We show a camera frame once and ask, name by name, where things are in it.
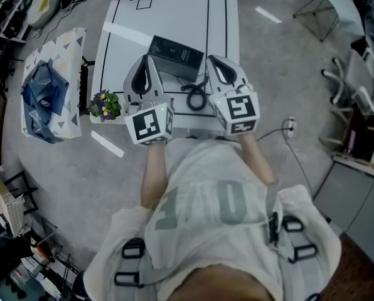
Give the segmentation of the black metal basket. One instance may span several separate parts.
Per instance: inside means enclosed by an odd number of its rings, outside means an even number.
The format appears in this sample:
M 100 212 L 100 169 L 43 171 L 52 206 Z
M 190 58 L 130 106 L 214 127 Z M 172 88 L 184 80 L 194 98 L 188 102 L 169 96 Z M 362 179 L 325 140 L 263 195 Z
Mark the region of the black metal basket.
M 88 61 L 84 56 L 82 57 L 82 64 L 80 67 L 80 84 L 79 84 L 79 115 L 83 116 L 88 114 L 88 101 L 87 101 L 87 89 L 88 89 L 88 68 L 94 66 L 95 61 Z

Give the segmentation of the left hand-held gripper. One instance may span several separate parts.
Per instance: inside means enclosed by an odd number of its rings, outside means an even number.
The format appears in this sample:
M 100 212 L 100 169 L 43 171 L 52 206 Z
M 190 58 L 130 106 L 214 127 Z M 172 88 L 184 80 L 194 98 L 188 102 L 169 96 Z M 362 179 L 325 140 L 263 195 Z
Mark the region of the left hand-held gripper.
M 154 58 L 141 56 L 129 70 L 123 86 L 124 93 L 148 95 L 163 94 L 163 82 Z M 132 99 L 124 94 L 125 124 L 136 145 L 154 145 L 173 138 L 173 116 L 171 97 Z

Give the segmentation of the black metal frame stand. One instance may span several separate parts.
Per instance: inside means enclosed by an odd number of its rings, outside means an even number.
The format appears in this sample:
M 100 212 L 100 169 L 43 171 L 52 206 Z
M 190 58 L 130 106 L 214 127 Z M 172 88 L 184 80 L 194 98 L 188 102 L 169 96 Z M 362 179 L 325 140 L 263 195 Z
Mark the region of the black metal frame stand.
M 12 188 L 10 189 L 10 185 L 16 182 L 17 179 L 22 179 L 22 183 L 24 185 L 24 190 L 21 191 L 19 194 L 15 195 L 16 191 L 19 191 L 19 188 Z M 8 180 L 4 181 L 4 185 L 9 189 L 9 192 L 15 197 L 19 198 L 22 196 L 24 198 L 24 215 L 33 213 L 38 210 L 38 205 L 33 197 L 33 193 L 38 190 L 37 187 L 31 187 L 26 173 L 21 171 L 15 174 L 13 177 L 10 177 Z

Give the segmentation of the fried egg shaped cushion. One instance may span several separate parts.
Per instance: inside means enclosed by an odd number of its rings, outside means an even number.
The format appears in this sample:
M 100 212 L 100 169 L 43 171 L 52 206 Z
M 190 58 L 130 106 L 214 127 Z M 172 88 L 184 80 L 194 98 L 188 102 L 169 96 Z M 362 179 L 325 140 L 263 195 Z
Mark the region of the fried egg shaped cushion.
M 54 15 L 61 0 L 32 0 L 26 21 L 32 28 L 42 28 Z

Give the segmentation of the black rectangular box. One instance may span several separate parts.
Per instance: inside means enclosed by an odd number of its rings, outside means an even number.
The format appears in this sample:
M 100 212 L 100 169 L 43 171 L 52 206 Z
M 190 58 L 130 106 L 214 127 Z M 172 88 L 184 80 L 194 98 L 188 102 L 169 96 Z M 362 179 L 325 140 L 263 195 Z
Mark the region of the black rectangular box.
M 147 52 L 154 60 L 158 71 L 195 82 L 204 53 L 175 41 L 154 36 Z

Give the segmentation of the grey cabinet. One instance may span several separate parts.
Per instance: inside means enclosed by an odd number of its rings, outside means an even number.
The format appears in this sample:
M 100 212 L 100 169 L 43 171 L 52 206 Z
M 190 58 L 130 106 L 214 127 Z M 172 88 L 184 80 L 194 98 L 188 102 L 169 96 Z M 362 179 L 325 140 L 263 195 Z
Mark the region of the grey cabinet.
M 314 203 L 374 261 L 374 176 L 335 162 Z

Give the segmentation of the patterned paper bag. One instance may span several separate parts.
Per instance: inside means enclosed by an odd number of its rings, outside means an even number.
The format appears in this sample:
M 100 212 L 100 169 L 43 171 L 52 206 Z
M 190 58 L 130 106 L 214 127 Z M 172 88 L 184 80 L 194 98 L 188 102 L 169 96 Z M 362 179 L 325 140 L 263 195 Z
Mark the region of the patterned paper bag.
M 0 166 L 0 173 L 3 173 L 4 169 Z M 19 198 L 15 198 L 4 184 L 0 175 L 0 214 L 2 214 L 5 220 L 8 222 L 11 233 L 14 237 L 17 237 L 23 233 L 24 226 L 24 199 L 20 195 Z

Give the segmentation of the crumpled blue cloth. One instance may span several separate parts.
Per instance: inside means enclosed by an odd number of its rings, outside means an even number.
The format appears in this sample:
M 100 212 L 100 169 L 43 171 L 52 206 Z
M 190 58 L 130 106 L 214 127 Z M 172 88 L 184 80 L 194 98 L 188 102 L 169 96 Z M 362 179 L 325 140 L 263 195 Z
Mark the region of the crumpled blue cloth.
M 68 82 L 54 69 L 53 62 L 40 61 L 23 82 L 22 98 L 27 133 L 47 143 L 62 140 L 48 127 L 53 114 L 61 115 Z

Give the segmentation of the grey white office chair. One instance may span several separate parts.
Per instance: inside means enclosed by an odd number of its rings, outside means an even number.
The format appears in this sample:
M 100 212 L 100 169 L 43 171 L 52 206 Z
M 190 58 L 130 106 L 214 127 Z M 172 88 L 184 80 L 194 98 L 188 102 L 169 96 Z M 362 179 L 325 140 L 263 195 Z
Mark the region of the grey white office chair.
M 364 113 L 374 114 L 374 52 L 367 47 L 363 54 L 352 49 L 346 63 L 338 58 L 332 59 L 338 73 L 321 70 L 321 75 L 338 83 L 338 92 L 330 98 L 332 105 L 337 105 L 343 94 L 354 101 Z

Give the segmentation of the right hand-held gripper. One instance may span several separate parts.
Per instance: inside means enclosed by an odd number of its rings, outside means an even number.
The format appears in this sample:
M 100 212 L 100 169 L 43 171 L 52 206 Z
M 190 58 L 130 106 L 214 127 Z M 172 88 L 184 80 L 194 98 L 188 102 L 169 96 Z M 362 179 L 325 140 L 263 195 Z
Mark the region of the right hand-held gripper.
M 228 58 L 210 55 L 206 68 L 211 88 L 246 82 L 246 74 L 239 64 Z M 257 92 L 252 84 L 245 83 L 237 88 L 218 92 L 209 97 L 215 117 L 227 135 L 254 132 L 260 120 Z

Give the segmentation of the person's left forearm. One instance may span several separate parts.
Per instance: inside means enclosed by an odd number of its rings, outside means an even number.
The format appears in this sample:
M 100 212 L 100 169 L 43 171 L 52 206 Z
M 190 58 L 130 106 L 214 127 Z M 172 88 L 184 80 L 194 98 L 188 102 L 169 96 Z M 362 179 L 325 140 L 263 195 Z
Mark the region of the person's left forearm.
M 147 148 L 146 165 L 141 185 L 141 206 L 149 209 L 158 202 L 168 185 L 166 174 L 166 143 Z

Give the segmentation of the potted purple flower plant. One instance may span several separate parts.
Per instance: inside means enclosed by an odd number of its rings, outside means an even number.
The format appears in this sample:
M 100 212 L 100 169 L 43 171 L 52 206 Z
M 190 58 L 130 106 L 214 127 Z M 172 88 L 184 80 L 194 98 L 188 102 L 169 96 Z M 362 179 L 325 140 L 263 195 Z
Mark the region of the potted purple flower plant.
M 88 105 L 89 113 L 99 118 L 101 122 L 115 120 L 121 116 L 121 110 L 118 96 L 108 90 L 96 93 Z

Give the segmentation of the wooden open shelf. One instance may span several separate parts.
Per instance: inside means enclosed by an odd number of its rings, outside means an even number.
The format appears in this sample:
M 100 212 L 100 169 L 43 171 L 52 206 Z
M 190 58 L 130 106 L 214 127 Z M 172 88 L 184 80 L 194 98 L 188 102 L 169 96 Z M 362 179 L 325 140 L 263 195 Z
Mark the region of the wooden open shelf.
M 357 108 L 329 110 L 337 118 L 337 128 L 319 141 L 334 158 L 359 163 L 374 169 L 374 114 Z

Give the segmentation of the white curved table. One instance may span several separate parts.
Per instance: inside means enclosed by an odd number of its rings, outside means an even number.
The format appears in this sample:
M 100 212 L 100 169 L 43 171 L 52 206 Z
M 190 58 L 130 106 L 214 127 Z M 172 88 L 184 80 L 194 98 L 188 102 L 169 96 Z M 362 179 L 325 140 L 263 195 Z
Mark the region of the white curved table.
M 319 15 L 330 11 L 334 13 L 334 18 L 326 32 L 322 32 Z M 354 0 L 308 0 L 292 14 L 292 17 L 294 19 L 313 18 L 316 27 L 312 29 L 307 24 L 304 27 L 320 42 L 324 42 L 338 26 L 350 37 L 351 41 L 365 37 L 363 22 Z

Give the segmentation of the person's white shirt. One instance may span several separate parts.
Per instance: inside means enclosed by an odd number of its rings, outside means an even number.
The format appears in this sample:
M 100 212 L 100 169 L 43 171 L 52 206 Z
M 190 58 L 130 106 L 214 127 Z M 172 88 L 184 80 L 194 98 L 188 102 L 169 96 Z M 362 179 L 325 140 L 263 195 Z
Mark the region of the person's white shirt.
M 91 301 L 320 301 L 341 242 L 302 185 L 274 198 L 239 141 L 166 143 L 168 185 L 123 208 L 83 275 Z

